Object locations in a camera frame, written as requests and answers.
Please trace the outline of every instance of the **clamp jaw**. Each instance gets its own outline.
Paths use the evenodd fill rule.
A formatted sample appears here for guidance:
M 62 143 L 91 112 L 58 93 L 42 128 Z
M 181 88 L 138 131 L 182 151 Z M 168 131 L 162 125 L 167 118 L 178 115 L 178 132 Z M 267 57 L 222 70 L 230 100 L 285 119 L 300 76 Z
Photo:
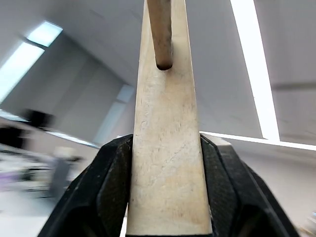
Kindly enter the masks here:
M 127 135 L 100 149 L 67 188 L 39 237 L 119 237 L 129 199 L 132 141 Z M 201 147 L 210 236 L 298 237 L 265 182 L 230 143 L 201 135 Z

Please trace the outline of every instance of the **ceiling light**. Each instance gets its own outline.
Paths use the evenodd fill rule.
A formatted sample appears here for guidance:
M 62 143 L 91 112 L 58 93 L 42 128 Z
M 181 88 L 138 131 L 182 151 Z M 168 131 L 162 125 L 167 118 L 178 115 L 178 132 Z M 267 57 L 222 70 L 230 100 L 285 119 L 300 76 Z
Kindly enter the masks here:
M 234 135 L 221 134 L 221 133 L 215 133 L 215 132 L 200 131 L 200 133 L 204 133 L 204 134 L 211 135 L 214 137 L 234 139 L 234 140 L 245 141 L 245 142 L 255 142 L 255 143 L 261 143 L 261 144 L 316 151 L 316 146 L 313 146 L 313 145 L 306 145 L 306 144 L 299 144 L 299 143 L 292 143 L 292 142 L 281 142 L 281 141 L 266 140 L 266 139 L 260 139 L 260 138 L 252 138 L 252 137 L 234 136 Z
M 62 32 L 62 30 L 63 29 L 59 26 L 45 21 L 33 30 L 27 39 L 48 47 Z
M 253 0 L 231 0 L 262 136 L 279 141 L 269 74 Z

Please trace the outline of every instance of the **wood grain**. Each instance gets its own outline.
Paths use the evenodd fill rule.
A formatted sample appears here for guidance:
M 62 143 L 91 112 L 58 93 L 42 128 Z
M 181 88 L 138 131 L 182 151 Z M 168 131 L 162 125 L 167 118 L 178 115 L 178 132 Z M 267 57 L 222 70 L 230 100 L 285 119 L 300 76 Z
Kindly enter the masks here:
M 173 66 L 161 71 L 145 1 L 127 235 L 211 232 L 185 1 L 171 4 Z
M 156 65 L 160 70 L 172 67 L 171 0 L 147 0 L 153 35 Z

